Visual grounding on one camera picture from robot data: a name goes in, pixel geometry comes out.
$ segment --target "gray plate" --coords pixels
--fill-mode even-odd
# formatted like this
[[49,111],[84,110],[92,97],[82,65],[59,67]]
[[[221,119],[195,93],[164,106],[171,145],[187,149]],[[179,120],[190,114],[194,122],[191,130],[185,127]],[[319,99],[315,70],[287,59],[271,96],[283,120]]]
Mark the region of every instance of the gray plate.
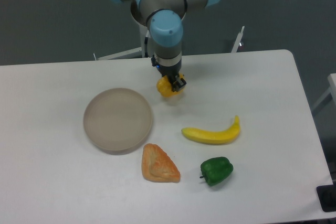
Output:
[[84,113],[86,134],[99,148],[124,151],[148,135],[152,110],[147,100],[130,89],[110,89],[97,95]]

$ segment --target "banana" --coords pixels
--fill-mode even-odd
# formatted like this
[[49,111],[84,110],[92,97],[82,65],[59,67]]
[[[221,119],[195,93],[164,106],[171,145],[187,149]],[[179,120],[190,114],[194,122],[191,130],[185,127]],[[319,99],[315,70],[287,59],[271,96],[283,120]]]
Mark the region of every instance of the banana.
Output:
[[227,144],[240,133],[239,117],[235,116],[233,124],[224,131],[205,131],[197,128],[183,128],[182,134],[190,140],[204,144]]

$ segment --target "bread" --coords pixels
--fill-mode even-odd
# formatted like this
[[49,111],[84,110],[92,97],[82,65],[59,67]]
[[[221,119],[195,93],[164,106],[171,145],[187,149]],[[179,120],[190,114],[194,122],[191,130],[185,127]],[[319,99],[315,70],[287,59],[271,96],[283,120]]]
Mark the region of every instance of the bread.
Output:
[[152,182],[179,182],[181,175],[173,161],[156,144],[147,144],[143,148],[142,175]]

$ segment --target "green bell pepper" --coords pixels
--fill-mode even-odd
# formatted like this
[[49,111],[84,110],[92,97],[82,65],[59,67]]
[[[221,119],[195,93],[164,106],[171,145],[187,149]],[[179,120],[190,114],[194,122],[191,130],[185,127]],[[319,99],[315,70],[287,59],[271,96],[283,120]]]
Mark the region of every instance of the green bell pepper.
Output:
[[201,164],[202,176],[209,186],[225,180],[233,171],[233,165],[225,157],[214,157]]

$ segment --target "yellow object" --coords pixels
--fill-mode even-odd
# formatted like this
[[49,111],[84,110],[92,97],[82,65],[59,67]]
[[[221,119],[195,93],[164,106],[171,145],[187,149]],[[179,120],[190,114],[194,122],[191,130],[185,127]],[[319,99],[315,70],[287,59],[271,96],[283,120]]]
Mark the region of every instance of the yellow object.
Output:
[[183,91],[180,90],[179,92],[173,92],[172,91],[172,85],[168,80],[167,76],[162,77],[156,84],[156,88],[158,90],[158,92],[160,92],[160,94],[163,97],[171,97],[173,95],[177,95],[179,93],[181,93]]
[[197,128],[183,128],[182,134],[190,140],[204,144],[227,144],[240,133],[239,117],[235,116],[233,124],[224,131],[204,131]]

